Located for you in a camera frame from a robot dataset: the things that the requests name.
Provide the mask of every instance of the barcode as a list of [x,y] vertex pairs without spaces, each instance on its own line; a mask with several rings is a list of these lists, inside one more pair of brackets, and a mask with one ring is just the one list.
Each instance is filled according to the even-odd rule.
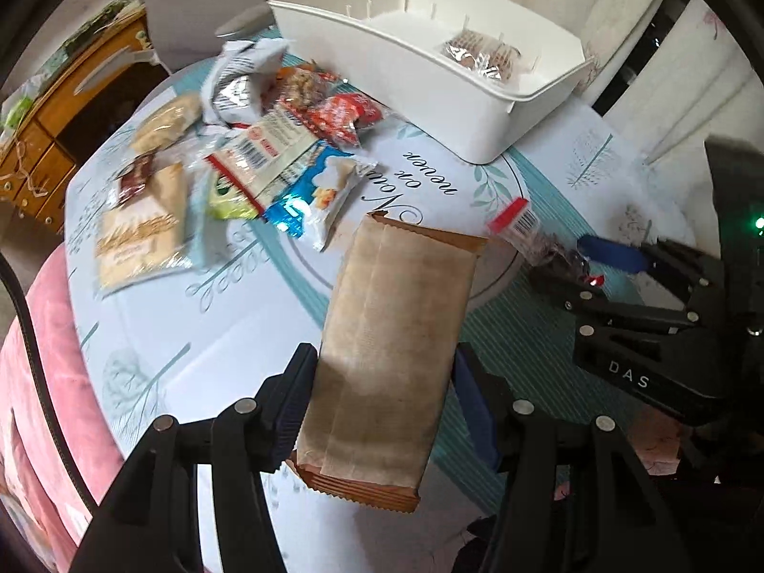
[[514,231],[522,235],[522,237],[528,237],[538,223],[539,219],[536,218],[536,215],[530,209],[526,209],[522,212],[522,215],[515,220],[512,227]]
[[253,170],[259,170],[268,163],[268,158],[245,137],[235,140],[232,147],[232,151],[243,156]]

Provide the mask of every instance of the silver screw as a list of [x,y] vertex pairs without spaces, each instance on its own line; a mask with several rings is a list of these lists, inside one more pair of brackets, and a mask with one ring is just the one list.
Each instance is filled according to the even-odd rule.
[[255,407],[257,407],[255,399],[239,399],[234,405],[236,413],[250,413],[255,411]]
[[616,428],[616,421],[610,418],[608,415],[599,415],[594,421],[594,424],[596,424],[597,428],[599,428],[601,431],[606,432],[610,432]]
[[520,415],[531,415],[536,407],[529,400],[518,399],[512,403],[512,409]]
[[154,420],[152,426],[154,427],[155,431],[167,431],[168,428],[170,428],[175,421],[173,420],[172,415],[160,415],[159,418]]

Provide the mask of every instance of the white storage box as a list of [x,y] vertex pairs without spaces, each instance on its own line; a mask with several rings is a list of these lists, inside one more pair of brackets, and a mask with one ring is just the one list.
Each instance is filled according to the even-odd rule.
[[[488,163],[585,74],[581,41],[509,0],[269,0],[289,49],[347,77],[471,163]],[[502,84],[442,55],[464,27],[502,37],[522,68]]]

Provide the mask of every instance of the black cable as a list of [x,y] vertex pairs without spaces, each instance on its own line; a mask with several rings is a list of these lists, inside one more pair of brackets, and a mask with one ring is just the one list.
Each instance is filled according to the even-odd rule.
[[21,337],[24,338],[24,346],[27,348],[27,358],[29,359],[29,368],[32,371],[32,381],[34,382],[34,388],[37,390],[37,398],[40,399],[45,422],[47,423],[48,430],[51,432],[51,437],[53,437],[53,443],[56,445],[58,456],[64,463],[66,473],[69,474],[69,478],[74,488],[77,489],[79,497],[82,498],[90,513],[95,514],[98,509],[98,503],[85,484],[83,475],[79,473],[77,463],[75,463],[72,456],[72,451],[70,451],[64,438],[64,432],[61,430],[61,424],[56,417],[56,409],[53,407],[51,391],[48,390],[45,379],[45,371],[43,370],[43,363],[40,358],[40,348],[37,347],[37,337],[34,335],[34,326],[32,324],[32,317],[29,314],[27,299],[24,297],[24,290],[21,288],[13,268],[5,260],[5,256],[2,253],[0,253],[0,279],[2,279],[5,289],[11,296],[13,307],[18,316],[18,327],[21,329]]

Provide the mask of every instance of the pink cushion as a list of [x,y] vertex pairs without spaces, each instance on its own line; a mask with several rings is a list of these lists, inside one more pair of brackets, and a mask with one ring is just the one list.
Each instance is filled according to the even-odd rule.
[[[122,457],[98,407],[74,326],[66,275],[64,246],[59,246],[43,265],[27,295],[34,331],[64,437],[85,482],[100,501],[122,465]],[[14,437],[14,424],[18,439]],[[15,320],[0,351],[0,433],[9,487],[39,484],[43,494],[27,493],[26,503],[41,526],[57,527],[59,517],[66,533],[50,536],[59,571],[69,568],[74,554],[67,540],[79,544],[90,514],[79,498],[60,460],[32,381],[24,341]],[[13,455],[13,445],[23,455]],[[27,473],[33,471],[34,477]],[[24,493],[18,494],[24,501]]]

